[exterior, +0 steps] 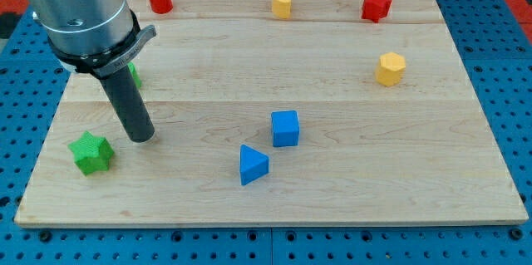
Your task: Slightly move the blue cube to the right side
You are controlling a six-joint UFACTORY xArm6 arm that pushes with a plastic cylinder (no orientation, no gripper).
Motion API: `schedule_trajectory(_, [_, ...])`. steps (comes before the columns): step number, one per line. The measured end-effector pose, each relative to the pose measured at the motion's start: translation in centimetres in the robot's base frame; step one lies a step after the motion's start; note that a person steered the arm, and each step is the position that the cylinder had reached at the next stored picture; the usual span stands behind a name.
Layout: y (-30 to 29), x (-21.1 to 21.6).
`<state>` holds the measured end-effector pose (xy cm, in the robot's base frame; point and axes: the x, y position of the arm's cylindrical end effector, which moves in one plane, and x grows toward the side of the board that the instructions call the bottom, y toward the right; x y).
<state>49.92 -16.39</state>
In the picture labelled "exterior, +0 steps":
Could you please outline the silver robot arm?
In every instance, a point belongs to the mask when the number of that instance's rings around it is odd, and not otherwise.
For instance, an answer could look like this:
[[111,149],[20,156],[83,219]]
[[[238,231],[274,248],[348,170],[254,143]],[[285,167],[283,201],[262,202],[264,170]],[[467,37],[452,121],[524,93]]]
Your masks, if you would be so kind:
[[70,55],[95,55],[123,41],[133,20],[126,0],[28,0],[52,44]]

